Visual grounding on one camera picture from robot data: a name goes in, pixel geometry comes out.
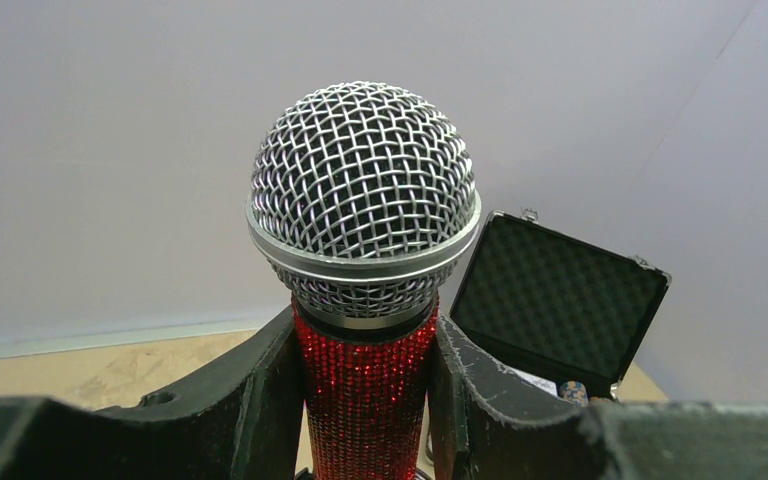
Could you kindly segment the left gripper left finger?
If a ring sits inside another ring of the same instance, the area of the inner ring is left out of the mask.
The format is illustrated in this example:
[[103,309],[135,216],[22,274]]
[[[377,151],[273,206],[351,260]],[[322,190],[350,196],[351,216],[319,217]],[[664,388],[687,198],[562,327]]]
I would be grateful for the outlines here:
[[133,407],[0,397],[0,479],[291,479],[302,386],[285,309]]

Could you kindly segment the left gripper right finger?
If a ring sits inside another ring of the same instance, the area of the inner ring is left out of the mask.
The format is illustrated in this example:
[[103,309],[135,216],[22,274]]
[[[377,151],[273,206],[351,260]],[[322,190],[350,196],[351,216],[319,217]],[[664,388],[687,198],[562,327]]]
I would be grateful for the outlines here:
[[768,479],[768,404],[583,407],[525,382],[446,317],[434,347],[439,479]]

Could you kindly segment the red glitter microphone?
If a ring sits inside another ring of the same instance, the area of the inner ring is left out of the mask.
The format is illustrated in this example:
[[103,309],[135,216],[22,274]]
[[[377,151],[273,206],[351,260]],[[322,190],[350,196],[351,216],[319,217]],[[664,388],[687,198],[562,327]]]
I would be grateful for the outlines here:
[[246,219],[291,295],[316,478],[415,477],[439,291],[481,209],[457,127],[402,87],[320,88],[268,129]]

